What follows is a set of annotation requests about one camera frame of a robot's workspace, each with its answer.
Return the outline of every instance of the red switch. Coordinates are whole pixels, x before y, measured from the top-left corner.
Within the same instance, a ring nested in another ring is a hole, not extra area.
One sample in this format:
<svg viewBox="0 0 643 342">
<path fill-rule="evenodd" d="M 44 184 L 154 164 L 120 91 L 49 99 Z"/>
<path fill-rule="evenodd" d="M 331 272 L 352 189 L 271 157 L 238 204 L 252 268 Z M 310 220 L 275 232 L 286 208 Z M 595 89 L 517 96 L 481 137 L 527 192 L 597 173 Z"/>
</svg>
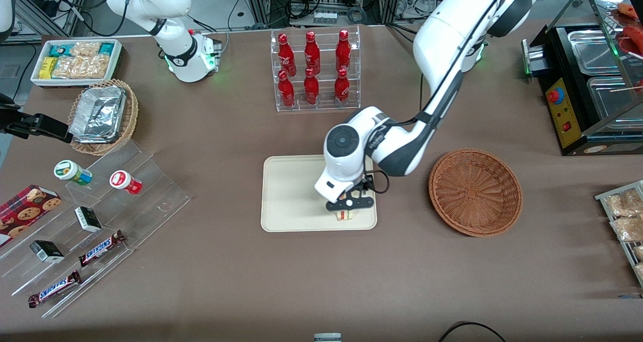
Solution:
<svg viewBox="0 0 643 342">
<path fill-rule="evenodd" d="M 558 91 L 556 90 L 553 90 L 552 92 L 549 92 L 549 94 L 547 95 L 547 101 L 554 103 L 558 101 L 560 97 L 561 97 L 560 93 L 558 93 Z"/>
</svg>

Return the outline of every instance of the bottle rack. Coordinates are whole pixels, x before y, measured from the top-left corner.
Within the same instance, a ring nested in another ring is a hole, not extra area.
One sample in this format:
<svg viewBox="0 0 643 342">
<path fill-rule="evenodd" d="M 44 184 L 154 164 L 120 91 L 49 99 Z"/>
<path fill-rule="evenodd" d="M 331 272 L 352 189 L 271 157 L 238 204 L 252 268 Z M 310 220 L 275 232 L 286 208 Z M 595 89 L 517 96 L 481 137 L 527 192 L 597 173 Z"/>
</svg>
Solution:
<svg viewBox="0 0 643 342">
<path fill-rule="evenodd" d="M 160 228 L 190 198 L 154 163 L 152 155 L 134 141 L 111 150 L 89 168 L 93 174 L 87 186 L 74 182 L 66 184 L 58 193 L 63 204 L 54 209 L 59 214 L 49 221 L 39 220 L 30 227 L 31 233 L 22 233 L 0 250 L 2 271 L 12 296 L 28 298 L 69 276 L 78 269 L 83 282 L 52 296 L 34 314 L 55 317 L 76 298 L 85 293 L 100 278 L 131 255 L 152 233 Z M 109 177 L 117 170 L 126 170 L 143 182 L 138 195 L 110 186 Z M 90 233 L 80 228 L 74 210 L 79 206 L 92 207 L 100 220 L 102 230 Z M 115 246 L 89 266 L 80 268 L 78 257 L 121 230 L 126 241 Z M 36 240 L 52 241 L 65 256 L 58 264 L 41 262 L 29 248 Z"/>
<path fill-rule="evenodd" d="M 351 86 L 349 88 L 349 101 L 346 106 L 337 106 L 335 104 L 335 80 L 337 79 L 337 70 L 335 68 L 335 48 L 340 37 L 340 30 L 349 31 L 349 44 L 351 45 L 351 67 L 347 70 L 347 79 Z M 319 110 L 342 110 L 348 108 L 360 108 L 361 106 L 361 56 L 360 56 L 360 28 L 357 26 L 343 28 L 314 28 L 315 40 L 319 45 L 321 55 L 321 72 L 317 75 L 319 81 L 319 103 L 311 106 L 306 102 L 303 81 L 306 78 L 304 73 L 306 61 L 303 51 L 306 47 L 306 32 L 310 29 L 284 29 L 282 31 L 271 32 L 271 60 L 273 63 L 273 83 L 275 84 L 275 103 L 277 111 L 319 111 Z M 288 36 L 288 43 L 294 52 L 294 63 L 297 67 L 297 73 L 290 78 L 294 86 L 293 108 L 285 108 L 279 96 L 277 73 L 281 69 L 279 63 L 279 42 L 277 36 L 285 33 Z"/>
</svg>

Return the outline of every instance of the cookie box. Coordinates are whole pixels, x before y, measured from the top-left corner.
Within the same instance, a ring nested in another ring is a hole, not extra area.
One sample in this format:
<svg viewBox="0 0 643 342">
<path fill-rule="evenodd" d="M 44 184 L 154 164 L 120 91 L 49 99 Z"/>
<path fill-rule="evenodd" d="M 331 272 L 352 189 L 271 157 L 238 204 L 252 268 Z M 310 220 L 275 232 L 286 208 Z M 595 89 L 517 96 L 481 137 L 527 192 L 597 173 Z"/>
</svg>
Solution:
<svg viewBox="0 0 643 342">
<path fill-rule="evenodd" d="M 0 205 L 0 248 L 60 203 L 57 193 L 30 185 Z"/>
<path fill-rule="evenodd" d="M 99 42 L 101 44 L 113 44 L 110 54 L 110 62 L 108 63 L 108 69 L 105 72 L 103 78 L 85 78 L 85 79 L 46 79 L 40 78 L 40 70 L 42 68 L 42 63 L 46 58 L 50 57 L 51 50 L 55 47 L 60 47 L 64 45 L 74 44 L 75 42 Z M 122 45 L 118 40 L 113 38 L 79 38 L 77 40 L 52 40 L 47 41 L 42 45 L 42 51 L 38 56 L 38 60 L 34 67 L 34 72 L 32 72 L 31 81 L 34 85 L 48 88 L 48 87 L 79 87 L 79 86 L 89 86 L 101 81 L 109 81 L 112 79 L 115 70 L 117 69 L 117 64 L 119 62 L 120 52 L 122 50 Z"/>
</svg>

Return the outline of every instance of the coca-cola bottle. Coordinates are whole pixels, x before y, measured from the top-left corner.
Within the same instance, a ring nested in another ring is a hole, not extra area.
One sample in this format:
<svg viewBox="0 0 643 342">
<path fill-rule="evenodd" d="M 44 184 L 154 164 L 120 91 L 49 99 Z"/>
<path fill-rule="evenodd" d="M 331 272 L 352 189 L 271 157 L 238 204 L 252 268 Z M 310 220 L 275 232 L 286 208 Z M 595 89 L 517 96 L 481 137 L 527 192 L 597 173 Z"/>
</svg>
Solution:
<svg viewBox="0 0 643 342">
<path fill-rule="evenodd" d="M 294 65 L 294 52 L 292 47 L 288 44 L 288 36 L 281 33 L 277 39 L 279 40 L 279 63 L 289 77 L 294 77 L 297 74 L 297 67 Z"/>
<path fill-rule="evenodd" d="M 312 67 L 306 69 L 306 80 L 303 82 L 303 88 L 306 91 L 306 102 L 310 106 L 315 106 L 319 102 L 319 81 L 317 81 Z"/>
<path fill-rule="evenodd" d="M 311 67 L 315 74 L 319 74 L 322 71 L 322 59 L 313 31 L 306 32 L 306 49 L 303 50 L 303 54 L 306 57 L 306 67 Z"/>
<path fill-rule="evenodd" d="M 341 68 L 337 72 L 337 79 L 335 80 L 335 104 L 343 107 L 349 103 L 349 88 L 351 83 L 346 78 L 346 69 Z"/>
<path fill-rule="evenodd" d="M 337 72 L 340 69 L 345 68 L 349 70 L 351 68 L 351 45 L 349 44 L 349 31 L 342 29 L 340 31 L 340 41 L 337 43 L 337 48 L 335 49 L 335 67 Z"/>
<path fill-rule="evenodd" d="M 283 107 L 285 108 L 293 108 L 294 107 L 294 87 L 292 86 L 292 82 L 290 79 L 288 79 L 288 74 L 285 72 L 285 70 L 279 70 L 279 84 L 277 84 L 277 88 L 279 88 L 279 97 L 282 100 Z"/>
</svg>

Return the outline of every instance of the brown wicker basket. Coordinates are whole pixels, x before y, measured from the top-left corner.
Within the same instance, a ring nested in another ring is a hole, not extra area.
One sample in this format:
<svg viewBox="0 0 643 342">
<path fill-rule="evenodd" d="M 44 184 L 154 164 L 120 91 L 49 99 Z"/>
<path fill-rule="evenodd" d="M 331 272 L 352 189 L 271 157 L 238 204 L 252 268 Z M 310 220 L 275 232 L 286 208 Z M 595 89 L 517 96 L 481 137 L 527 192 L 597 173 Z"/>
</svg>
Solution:
<svg viewBox="0 0 643 342">
<path fill-rule="evenodd" d="M 473 237 L 506 232 L 522 211 L 516 175 L 482 150 L 456 150 L 441 157 L 431 171 L 429 195 L 448 225 Z"/>
<path fill-rule="evenodd" d="M 110 79 L 110 81 L 99 82 L 92 86 L 89 86 L 89 88 L 99 88 L 107 86 L 119 86 L 127 91 L 126 108 L 123 111 L 123 120 L 121 123 L 121 133 L 119 139 L 111 144 L 81 144 L 72 141 L 71 147 L 73 147 L 74 150 L 78 152 L 82 152 L 84 154 L 92 154 L 94 156 L 103 156 L 118 144 L 129 140 L 134 133 L 134 129 L 136 128 L 136 118 L 138 117 L 138 100 L 136 99 L 136 95 L 134 94 L 130 86 L 118 79 Z M 74 105 L 71 107 L 71 112 L 69 113 L 69 117 L 67 118 L 67 125 L 71 125 L 71 122 L 74 119 L 74 114 L 76 114 L 76 107 L 78 107 L 79 100 L 80 94 L 78 95 L 78 97 L 76 97 L 76 102 L 74 102 Z"/>
</svg>

